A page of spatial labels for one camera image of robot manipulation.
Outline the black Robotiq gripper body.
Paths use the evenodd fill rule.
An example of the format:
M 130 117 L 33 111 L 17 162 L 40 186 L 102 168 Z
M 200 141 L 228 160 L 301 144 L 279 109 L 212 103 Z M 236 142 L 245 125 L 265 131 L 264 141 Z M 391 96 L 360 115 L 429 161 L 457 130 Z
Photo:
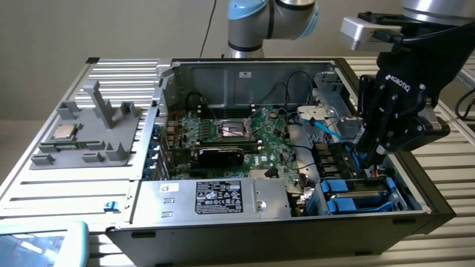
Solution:
M 393 45 L 381 52 L 379 78 L 391 75 L 401 88 L 393 112 L 399 118 L 415 115 L 431 99 L 436 106 L 441 89 L 455 79 L 473 52 L 473 22 L 461 26 L 417 22 L 412 19 L 376 19 L 376 25 L 399 26 L 377 30 L 377 40 Z

